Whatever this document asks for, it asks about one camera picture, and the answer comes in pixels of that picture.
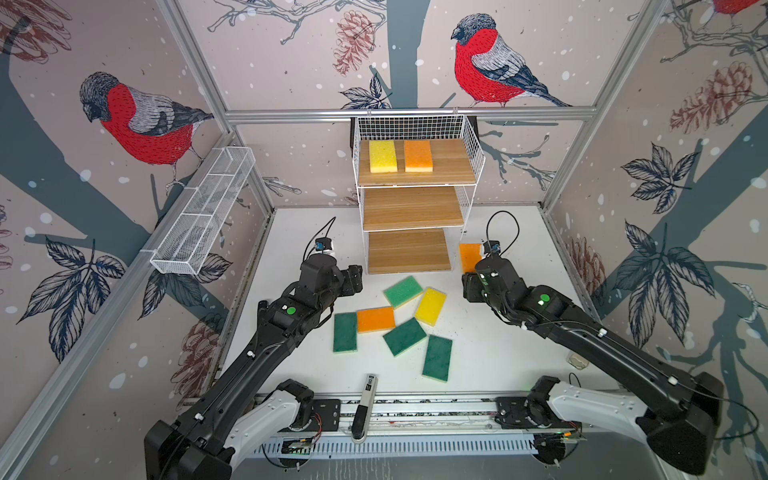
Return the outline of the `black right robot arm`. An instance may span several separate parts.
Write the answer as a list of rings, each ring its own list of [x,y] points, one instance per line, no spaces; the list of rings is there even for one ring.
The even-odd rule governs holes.
[[[658,360],[600,323],[557,290],[529,287],[498,254],[462,276],[464,298],[484,303],[504,323],[531,331],[583,357],[624,387],[589,390],[544,375],[515,407],[500,409],[501,425],[590,424],[647,445],[689,475],[702,475],[721,423],[724,385]]]

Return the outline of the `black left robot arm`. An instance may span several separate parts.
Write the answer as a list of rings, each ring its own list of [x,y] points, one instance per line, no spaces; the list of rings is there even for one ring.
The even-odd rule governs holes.
[[[295,380],[261,404],[256,394],[277,367],[333,313],[335,301],[363,289],[363,268],[342,270],[334,256],[315,253],[297,281],[257,307],[257,329],[214,385],[177,419],[158,421],[144,438],[149,479],[228,479],[245,457],[278,431],[307,426],[314,393]]]

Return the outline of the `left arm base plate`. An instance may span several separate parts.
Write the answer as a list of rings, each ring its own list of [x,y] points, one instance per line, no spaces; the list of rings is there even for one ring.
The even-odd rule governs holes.
[[[336,432],[339,428],[340,415],[341,401],[339,399],[300,401],[296,419],[291,425],[283,429],[283,432],[304,435]]]

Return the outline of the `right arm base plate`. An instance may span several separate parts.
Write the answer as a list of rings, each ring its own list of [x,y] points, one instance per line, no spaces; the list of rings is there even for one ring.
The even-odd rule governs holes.
[[[497,413],[494,421],[503,429],[571,429],[582,427],[579,422],[569,422],[559,418],[543,400],[531,400],[527,397],[497,397]]]

